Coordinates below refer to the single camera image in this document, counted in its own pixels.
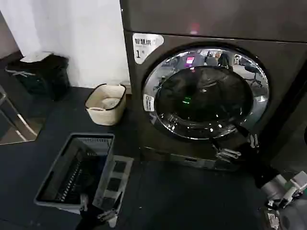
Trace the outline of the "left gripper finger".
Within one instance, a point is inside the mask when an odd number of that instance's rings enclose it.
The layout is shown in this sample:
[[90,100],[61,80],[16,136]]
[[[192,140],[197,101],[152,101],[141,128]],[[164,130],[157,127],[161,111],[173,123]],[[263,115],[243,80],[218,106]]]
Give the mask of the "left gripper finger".
[[97,216],[97,219],[100,221],[108,221],[114,218],[118,214],[118,207],[119,207],[119,201],[116,201],[110,210],[105,211],[102,214],[99,214]]
[[88,210],[88,204],[89,204],[89,197],[87,194],[81,194],[80,195],[80,211],[87,211]]

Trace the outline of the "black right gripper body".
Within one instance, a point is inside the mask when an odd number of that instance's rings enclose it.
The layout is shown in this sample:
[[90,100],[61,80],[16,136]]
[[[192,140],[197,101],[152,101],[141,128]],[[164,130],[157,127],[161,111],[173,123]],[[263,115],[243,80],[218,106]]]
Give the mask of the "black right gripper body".
[[244,143],[239,147],[241,157],[244,159],[243,165],[246,170],[253,176],[257,188],[262,188],[267,182],[276,177],[276,169],[264,162],[257,152],[249,143]]

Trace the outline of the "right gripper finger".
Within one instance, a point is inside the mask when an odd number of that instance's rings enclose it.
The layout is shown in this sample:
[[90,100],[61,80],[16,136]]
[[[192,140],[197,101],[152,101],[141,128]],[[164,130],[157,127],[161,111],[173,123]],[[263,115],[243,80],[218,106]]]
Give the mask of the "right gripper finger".
[[235,126],[237,131],[247,139],[248,143],[252,148],[257,149],[259,147],[259,140],[257,134],[249,132],[246,128],[237,123],[233,123],[233,125]]
[[215,139],[209,139],[209,141],[210,141],[212,147],[216,151],[215,156],[222,161],[237,160],[241,156],[241,153],[238,152],[238,151],[221,148],[220,145],[218,144],[218,142]]

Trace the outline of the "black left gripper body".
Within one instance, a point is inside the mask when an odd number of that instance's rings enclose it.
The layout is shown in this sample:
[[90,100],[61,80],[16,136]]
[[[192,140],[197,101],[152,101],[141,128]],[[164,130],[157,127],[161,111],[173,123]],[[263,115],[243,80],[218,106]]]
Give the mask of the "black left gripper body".
[[96,227],[104,225],[104,221],[101,221],[98,216],[100,214],[103,214],[104,211],[89,205],[87,207],[87,210],[82,210],[81,211],[81,220],[76,226],[76,230],[94,230]]

